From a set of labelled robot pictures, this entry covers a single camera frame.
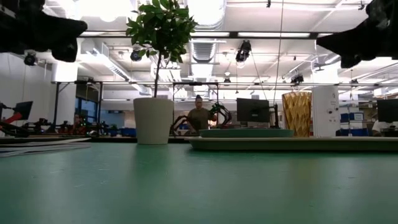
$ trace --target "tree trunk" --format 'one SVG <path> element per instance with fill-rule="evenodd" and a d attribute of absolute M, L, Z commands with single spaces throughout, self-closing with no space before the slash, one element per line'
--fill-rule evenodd
<path fill-rule="evenodd" d="M 160 69 L 160 63 L 162 62 L 162 54 L 159 52 L 159 59 L 157 61 L 157 68 L 156 68 L 156 77 L 155 77 L 155 93 L 154 93 L 154 98 L 157 96 L 157 82 L 159 81 L 159 69 Z"/>

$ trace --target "white planter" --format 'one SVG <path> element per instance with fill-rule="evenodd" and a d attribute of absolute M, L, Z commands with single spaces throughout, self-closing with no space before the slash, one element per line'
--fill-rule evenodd
<path fill-rule="evenodd" d="M 167 144 L 173 123 L 173 101 L 137 98 L 133 104 L 138 144 Z"/>

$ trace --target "table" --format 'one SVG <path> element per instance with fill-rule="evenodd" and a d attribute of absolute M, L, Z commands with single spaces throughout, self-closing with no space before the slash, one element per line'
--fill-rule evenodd
<path fill-rule="evenodd" d="M 0 223 L 398 223 L 398 154 L 190 148 L 0 159 Z"/>

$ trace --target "small tree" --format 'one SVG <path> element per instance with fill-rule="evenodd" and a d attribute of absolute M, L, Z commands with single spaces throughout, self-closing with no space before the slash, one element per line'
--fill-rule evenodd
<path fill-rule="evenodd" d="M 191 33 L 198 24 L 189 17 L 189 8 L 180 8 L 177 0 L 152 0 L 152 5 L 141 5 L 136 21 L 129 19 L 126 35 L 131 36 L 131 44 L 139 44 L 143 49 L 139 56 L 147 57 L 159 53 L 155 77 L 155 93 L 159 68 L 164 59 L 172 62 L 182 62 L 181 55 L 187 53 L 185 45 L 191 40 Z"/>

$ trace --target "tray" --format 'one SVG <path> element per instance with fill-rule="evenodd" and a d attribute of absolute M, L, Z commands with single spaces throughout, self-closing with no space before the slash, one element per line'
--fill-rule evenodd
<path fill-rule="evenodd" d="M 398 151 L 398 138 L 185 138 L 192 148 L 217 151 Z"/>
<path fill-rule="evenodd" d="M 289 138 L 294 131 L 289 129 L 237 128 L 200 130 L 203 138 Z"/>

